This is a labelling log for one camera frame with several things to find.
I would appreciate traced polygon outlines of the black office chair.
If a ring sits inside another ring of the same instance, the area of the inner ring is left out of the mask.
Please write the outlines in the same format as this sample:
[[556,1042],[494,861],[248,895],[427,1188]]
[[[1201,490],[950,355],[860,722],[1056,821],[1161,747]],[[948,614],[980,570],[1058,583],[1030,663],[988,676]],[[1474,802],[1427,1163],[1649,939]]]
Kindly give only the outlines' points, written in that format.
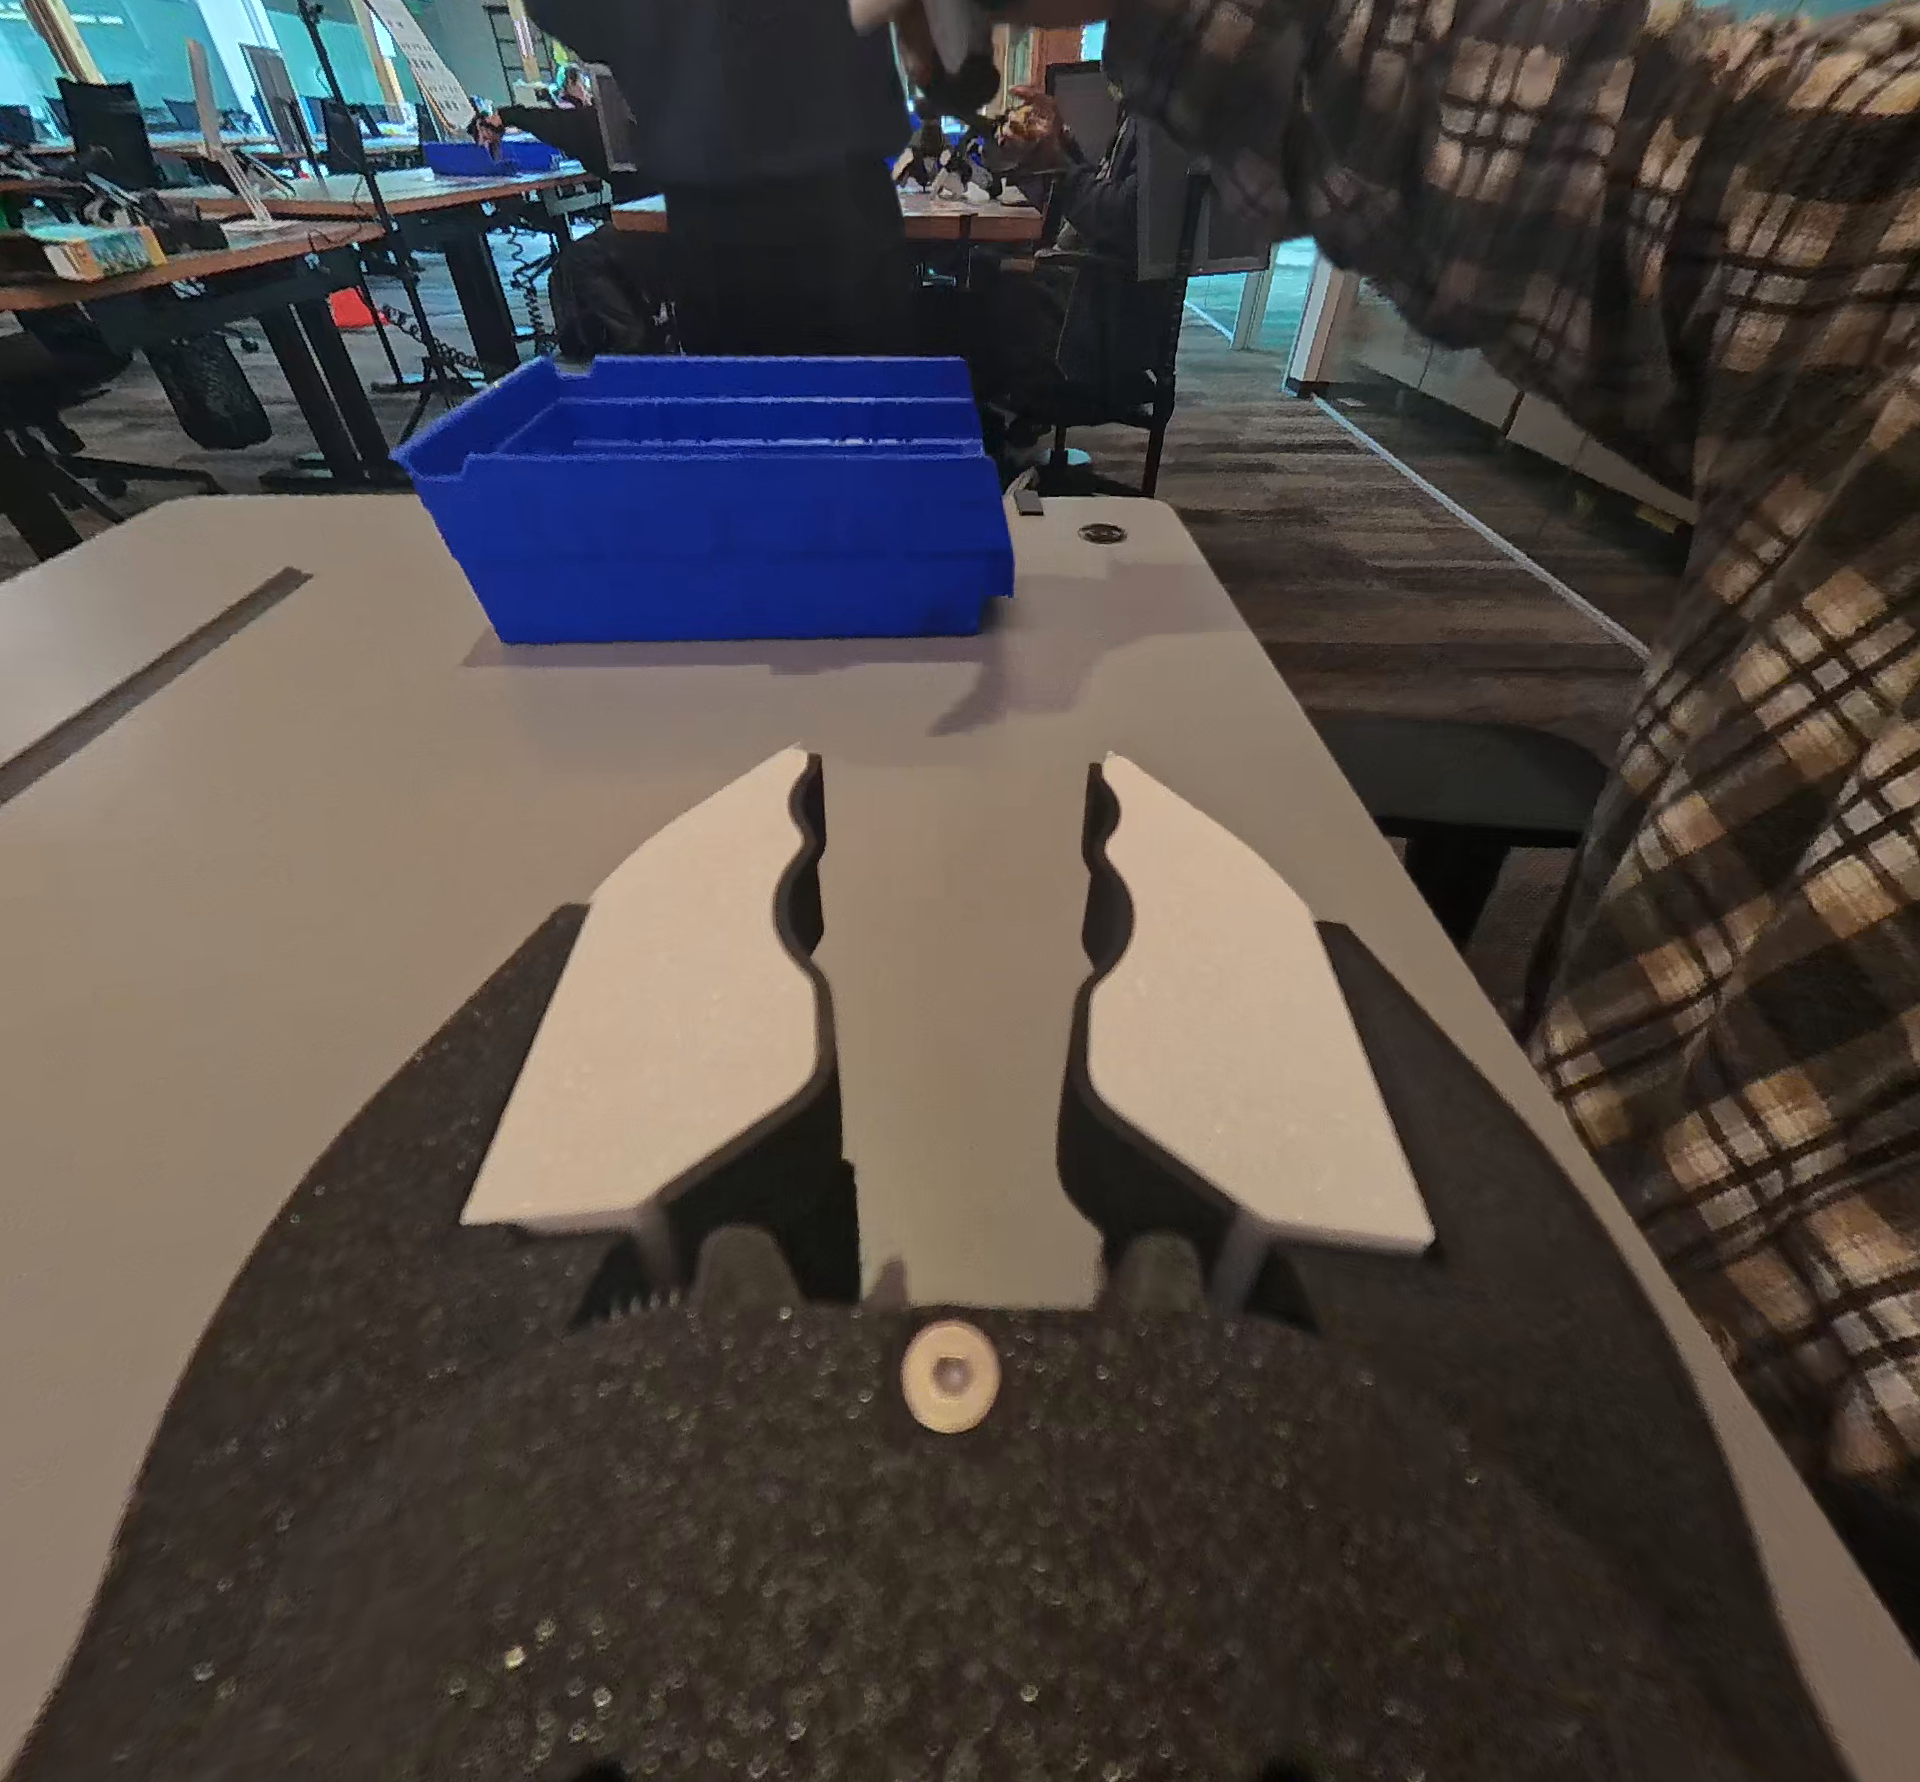
[[1608,770],[1579,743],[1514,724],[1311,713],[1408,882],[1463,950],[1512,850],[1571,850]]

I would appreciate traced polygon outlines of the small black white toy robot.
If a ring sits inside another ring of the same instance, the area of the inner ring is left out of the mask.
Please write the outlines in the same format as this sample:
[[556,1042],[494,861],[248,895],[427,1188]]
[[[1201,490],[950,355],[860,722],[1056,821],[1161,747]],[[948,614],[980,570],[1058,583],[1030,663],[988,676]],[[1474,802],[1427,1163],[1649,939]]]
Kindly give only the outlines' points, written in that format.
[[1030,207],[1016,180],[1003,172],[994,123],[973,117],[917,119],[893,163],[898,193],[925,193],[973,207]]

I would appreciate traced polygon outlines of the grey computer monitor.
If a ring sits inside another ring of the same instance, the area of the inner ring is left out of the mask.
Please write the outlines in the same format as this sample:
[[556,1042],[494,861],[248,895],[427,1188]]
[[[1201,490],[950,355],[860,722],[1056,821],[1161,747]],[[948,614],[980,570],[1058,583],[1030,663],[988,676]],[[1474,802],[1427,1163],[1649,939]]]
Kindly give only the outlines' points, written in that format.
[[1269,264],[1273,239],[1237,212],[1212,174],[1163,129],[1130,114],[1136,174],[1136,281],[1252,275]]

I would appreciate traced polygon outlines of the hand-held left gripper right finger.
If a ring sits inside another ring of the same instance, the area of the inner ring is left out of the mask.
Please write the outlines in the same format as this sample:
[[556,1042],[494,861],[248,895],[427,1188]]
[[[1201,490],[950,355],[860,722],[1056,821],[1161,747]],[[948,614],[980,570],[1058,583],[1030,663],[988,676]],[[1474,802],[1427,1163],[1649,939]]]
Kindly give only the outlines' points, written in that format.
[[1421,1257],[1427,1201],[1307,903],[1125,754],[1089,770],[1060,1180],[1109,1251]]

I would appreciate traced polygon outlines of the white instruction board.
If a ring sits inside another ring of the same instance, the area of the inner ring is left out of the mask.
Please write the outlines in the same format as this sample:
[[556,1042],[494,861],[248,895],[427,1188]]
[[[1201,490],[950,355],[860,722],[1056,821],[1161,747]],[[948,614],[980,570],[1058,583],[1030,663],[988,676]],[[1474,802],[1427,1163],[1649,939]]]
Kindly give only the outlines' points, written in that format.
[[476,110],[404,0],[364,0],[410,68],[419,100],[437,123],[438,140],[469,140]]

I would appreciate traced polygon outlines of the blue plastic bin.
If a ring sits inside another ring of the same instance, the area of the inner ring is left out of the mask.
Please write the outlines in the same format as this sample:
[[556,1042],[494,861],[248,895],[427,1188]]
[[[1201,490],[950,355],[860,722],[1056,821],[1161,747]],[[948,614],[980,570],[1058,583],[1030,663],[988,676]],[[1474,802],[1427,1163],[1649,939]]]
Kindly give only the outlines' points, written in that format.
[[969,637],[1014,591],[955,355],[537,359],[393,458],[509,644]]

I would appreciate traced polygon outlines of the yellow and blue box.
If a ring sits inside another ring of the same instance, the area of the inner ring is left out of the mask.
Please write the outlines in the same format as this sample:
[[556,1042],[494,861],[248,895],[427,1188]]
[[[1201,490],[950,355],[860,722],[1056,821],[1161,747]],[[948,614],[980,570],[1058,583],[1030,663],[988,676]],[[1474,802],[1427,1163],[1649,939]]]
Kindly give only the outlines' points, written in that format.
[[60,281],[108,281],[167,260],[163,243],[146,224],[39,224],[26,231],[47,269]]

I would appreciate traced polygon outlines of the black computer monitor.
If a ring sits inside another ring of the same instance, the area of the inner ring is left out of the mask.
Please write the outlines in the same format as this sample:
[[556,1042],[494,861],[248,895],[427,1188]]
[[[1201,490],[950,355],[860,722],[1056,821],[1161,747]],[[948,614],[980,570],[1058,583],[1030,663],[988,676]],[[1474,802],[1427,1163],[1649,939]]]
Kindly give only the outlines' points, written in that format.
[[161,186],[142,104],[129,83],[83,83],[62,76],[58,95],[85,171],[129,192]]

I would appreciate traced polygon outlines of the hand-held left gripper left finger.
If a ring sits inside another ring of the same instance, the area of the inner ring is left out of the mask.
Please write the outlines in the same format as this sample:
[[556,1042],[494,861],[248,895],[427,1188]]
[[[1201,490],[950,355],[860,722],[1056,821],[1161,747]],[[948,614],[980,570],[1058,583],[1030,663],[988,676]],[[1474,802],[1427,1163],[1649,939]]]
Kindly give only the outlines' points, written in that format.
[[779,749],[592,888],[463,1224],[695,1241],[840,1161],[822,794]]

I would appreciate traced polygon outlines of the person's right forearm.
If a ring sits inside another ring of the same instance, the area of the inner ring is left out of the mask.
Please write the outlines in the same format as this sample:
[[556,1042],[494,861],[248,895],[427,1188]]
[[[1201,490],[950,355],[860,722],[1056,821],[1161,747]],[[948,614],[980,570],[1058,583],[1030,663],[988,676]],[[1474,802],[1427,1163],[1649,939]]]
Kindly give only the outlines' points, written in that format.
[[1130,106],[1701,507],[1915,492],[1915,1],[1111,0]]

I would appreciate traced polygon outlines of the long wooden workbench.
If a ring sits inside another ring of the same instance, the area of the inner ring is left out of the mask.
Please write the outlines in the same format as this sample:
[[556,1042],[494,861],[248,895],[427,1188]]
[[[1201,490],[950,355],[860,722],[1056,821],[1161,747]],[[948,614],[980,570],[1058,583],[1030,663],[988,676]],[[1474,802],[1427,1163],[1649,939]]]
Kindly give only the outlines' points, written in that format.
[[330,178],[296,188],[296,218],[264,226],[226,222],[222,249],[176,256],[100,281],[5,281],[5,315],[77,306],[119,351],[187,340],[237,321],[256,323],[300,406],[322,473],[275,473],[277,492],[379,496],[406,488],[368,385],[347,355],[330,292],[360,285],[364,262],[385,258],[410,315],[419,380],[406,429],[431,401],[454,406],[482,382],[522,363],[509,292],[490,237],[543,233],[564,243],[571,218],[606,211],[608,195],[585,171],[503,180],[437,178],[397,171],[368,184]]
[[[1043,241],[1043,211],[1022,199],[973,201],[965,193],[891,190],[906,237],[914,243],[986,243],[990,247],[1033,249]],[[610,224],[621,233],[663,235],[668,231],[663,193],[617,201]]]

